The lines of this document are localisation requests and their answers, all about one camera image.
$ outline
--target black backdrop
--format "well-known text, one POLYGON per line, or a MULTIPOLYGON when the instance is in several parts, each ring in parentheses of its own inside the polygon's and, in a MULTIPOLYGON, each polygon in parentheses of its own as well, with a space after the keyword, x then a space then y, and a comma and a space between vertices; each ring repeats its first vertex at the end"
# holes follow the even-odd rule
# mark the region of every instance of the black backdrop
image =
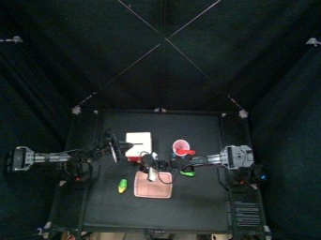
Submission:
MULTIPOLYGON (((212 3, 1 1, 0 38, 24 39, 0 42, 1 157, 15 145, 63 150, 71 107, 93 91, 83 105, 92 109, 237 111, 230 94, 250 111, 255 155, 270 176, 269 224, 281 238, 315 239, 321 50, 305 42, 321 33, 319 1, 220 1, 170 39, 204 76, 163 37, 212 3)), ((0 177, 1 234, 43 226, 48 173, 0 177)))

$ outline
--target cable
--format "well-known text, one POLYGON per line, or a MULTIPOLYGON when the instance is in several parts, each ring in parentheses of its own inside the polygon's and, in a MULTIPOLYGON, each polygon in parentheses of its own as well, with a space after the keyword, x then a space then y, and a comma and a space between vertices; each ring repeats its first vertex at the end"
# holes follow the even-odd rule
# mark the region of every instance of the cable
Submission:
POLYGON ((67 153, 71 153, 73 151, 80 151, 80 152, 88 152, 85 149, 72 149, 69 151, 64 151, 64 152, 60 152, 60 153, 53 153, 52 155, 61 155, 61 154, 67 154, 67 153))
POLYGON ((178 176, 179 172, 180 172, 183 169, 186 169, 188 166, 192 166, 192 164, 187 164, 187 165, 184 165, 179 170, 176 170, 176 173, 175 173, 175 176, 172 177, 171 182, 167 183, 167 182, 164 182, 164 181, 162 180, 162 178, 160 178, 159 171, 158 171, 158 164, 156 164, 156 172, 158 172, 158 179, 159 179, 159 181, 160 181, 163 184, 172 184, 172 183, 175 182, 175 179, 176 179, 176 176, 178 176))

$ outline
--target table surface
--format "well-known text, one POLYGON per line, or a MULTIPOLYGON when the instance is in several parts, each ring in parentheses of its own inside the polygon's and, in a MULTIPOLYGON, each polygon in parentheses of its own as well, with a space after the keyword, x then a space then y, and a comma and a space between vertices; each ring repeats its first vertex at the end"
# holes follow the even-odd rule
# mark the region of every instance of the table surface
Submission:
MULTIPOLYGON (((91 149, 99 135, 111 128, 119 140, 127 132, 151 133, 151 149, 160 159, 171 159, 171 145, 184 139, 196 156, 218 154, 222 144, 247 144, 243 122, 235 115, 159 114, 135 112, 84 113, 76 116, 69 132, 68 149, 91 149)), ((216 180, 215 167, 199 167, 195 176, 178 175, 170 199, 136 198, 134 176, 138 166, 126 160, 113 163, 111 156, 99 159, 100 176, 89 189, 84 229, 164 230, 167 232, 227 232, 227 192, 216 180), (128 189, 118 193, 120 179, 128 189)))

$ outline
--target black curtain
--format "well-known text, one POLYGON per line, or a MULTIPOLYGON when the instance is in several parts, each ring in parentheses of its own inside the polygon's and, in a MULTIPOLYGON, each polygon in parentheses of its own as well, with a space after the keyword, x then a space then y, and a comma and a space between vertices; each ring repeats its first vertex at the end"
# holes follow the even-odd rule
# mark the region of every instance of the black curtain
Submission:
POLYGON ((321 237, 321 48, 309 47, 251 111, 266 215, 281 239, 321 237))
MULTIPOLYGON (((16 34, 4 24, 0 32, 0 38, 16 34)), ((61 151, 71 124, 71 107, 64 97, 21 45, 12 42, 0 42, 0 102, 0 235, 4 237, 44 226, 55 188, 51 168, 5 174, 6 153, 19 145, 36 152, 61 151)))

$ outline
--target white box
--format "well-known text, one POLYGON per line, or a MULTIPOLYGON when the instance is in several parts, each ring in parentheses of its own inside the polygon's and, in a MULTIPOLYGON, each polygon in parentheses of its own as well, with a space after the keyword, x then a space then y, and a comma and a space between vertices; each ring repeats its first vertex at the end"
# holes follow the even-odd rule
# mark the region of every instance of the white box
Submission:
POLYGON ((151 154, 151 133, 150 132, 128 132, 126 134, 126 142, 132 143, 134 147, 126 152, 128 161, 138 161, 139 157, 147 152, 151 154))

